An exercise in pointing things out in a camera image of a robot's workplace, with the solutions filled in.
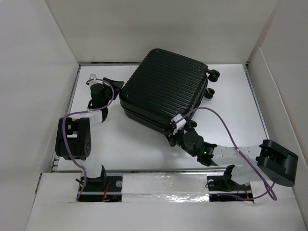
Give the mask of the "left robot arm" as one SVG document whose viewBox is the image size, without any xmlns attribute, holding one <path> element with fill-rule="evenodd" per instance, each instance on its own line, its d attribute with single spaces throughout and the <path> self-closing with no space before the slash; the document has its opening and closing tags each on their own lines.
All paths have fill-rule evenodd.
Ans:
<svg viewBox="0 0 308 231">
<path fill-rule="evenodd" d="M 90 89 L 87 108 L 84 111 L 68 113 L 59 119 L 55 142 L 56 155 L 73 162 L 83 174 L 83 177 L 77 179 L 80 185 L 78 197 L 88 185 L 97 191 L 108 187 L 104 167 L 101 167 L 100 174 L 90 178 L 87 176 L 90 166 L 86 160 L 91 153 L 91 128 L 106 120 L 108 106 L 119 95 L 124 81 L 115 81 L 105 77 L 99 79 L 95 74 L 91 74 L 86 85 Z"/>
</svg>

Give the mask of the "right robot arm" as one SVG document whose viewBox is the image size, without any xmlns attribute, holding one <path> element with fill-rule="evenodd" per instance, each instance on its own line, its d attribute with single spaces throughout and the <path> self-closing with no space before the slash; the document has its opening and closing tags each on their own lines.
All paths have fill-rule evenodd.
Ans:
<svg viewBox="0 0 308 231">
<path fill-rule="evenodd" d="M 298 156 L 272 140 L 236 148 L 205 142 L 194 129 L 181 129 L 166 137 L 170 146 L 179 146 L 204 166 L 226 166 L 221 182 L 227 189 L 260 180 L 295 185 Z"/>
</svg>

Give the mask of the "black hard-shell suitcase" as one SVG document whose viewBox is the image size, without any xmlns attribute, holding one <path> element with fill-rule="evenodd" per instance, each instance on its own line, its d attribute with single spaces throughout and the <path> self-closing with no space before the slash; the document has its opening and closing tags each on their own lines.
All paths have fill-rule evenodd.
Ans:
<svg viewBox="0 0 308 231">
<path fill-rule="evenodd" d="M 119 97 L 127 117 L 157 131 L 170 140 L 172 118 L 198 107 L 214 90 L 219 71 L 208 65 L 163 49 L 153 49 L 125 83 Z"/>
</svg>

